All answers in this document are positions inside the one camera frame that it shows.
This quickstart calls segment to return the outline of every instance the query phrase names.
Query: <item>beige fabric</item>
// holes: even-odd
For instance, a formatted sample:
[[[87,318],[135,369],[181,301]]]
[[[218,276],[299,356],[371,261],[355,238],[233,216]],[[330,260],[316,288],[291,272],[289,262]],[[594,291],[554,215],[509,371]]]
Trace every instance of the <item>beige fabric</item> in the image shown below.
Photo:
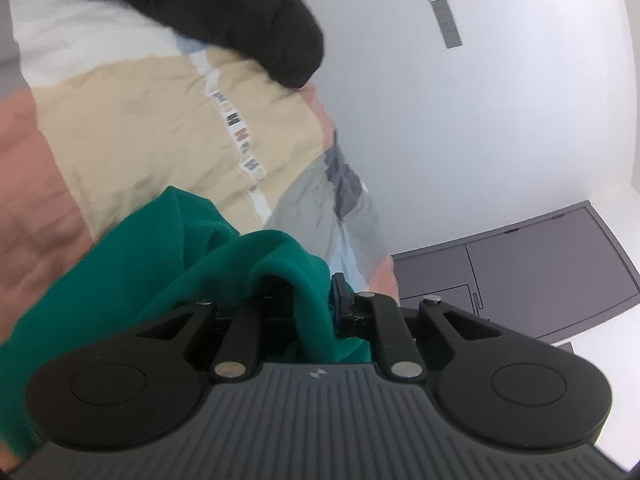
[[[273,209],[321,155],[321,125],[297,92],[252,60],[217,48],[207,57],[248,125],[261,182],[239,167],[236,142],[189,56],[116,62],[33,89],[38,127],[94,240],[169,185],[209,198],[240,232],[257,230],[248,191],[257,186]]]

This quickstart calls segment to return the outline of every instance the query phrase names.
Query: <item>gray cabinet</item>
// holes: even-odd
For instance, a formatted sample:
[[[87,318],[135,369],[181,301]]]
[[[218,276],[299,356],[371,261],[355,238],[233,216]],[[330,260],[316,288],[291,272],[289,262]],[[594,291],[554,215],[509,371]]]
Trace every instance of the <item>gray cabinet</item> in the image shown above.
[[[424,294],[547,342],[640,303],[640,276],[588,202],[396,254],[402,306]]]

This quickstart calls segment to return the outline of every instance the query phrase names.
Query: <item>ribbed gray surface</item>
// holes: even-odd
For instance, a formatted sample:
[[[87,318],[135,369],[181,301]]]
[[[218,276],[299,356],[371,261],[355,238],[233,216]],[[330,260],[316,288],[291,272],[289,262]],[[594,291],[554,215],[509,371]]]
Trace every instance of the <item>ribbed gray surface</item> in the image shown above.
[[[198,415],[139,449],[47,444],[17,480],[603,480],[622,471],[591,446],[556,454],[491,449],[444,421],[418,387],[372,365],[267,364],[215,387]]]

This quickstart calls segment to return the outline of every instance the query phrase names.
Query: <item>light switch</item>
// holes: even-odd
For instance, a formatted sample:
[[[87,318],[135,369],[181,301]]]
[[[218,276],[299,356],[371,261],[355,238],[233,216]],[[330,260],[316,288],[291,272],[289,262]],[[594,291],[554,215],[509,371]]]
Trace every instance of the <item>light switch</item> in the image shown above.
[[[429,0],[447,48],[461,46],[462,40],[448,0]]]

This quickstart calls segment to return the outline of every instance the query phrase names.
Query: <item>black garment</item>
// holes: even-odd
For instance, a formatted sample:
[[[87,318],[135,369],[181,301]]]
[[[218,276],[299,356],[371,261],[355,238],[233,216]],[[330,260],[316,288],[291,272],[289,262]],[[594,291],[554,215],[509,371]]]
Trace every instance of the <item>black garment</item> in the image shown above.
[[[125,0],[176,31],[229,47],[299,88],[320,66],[322,31],[301,0]]]

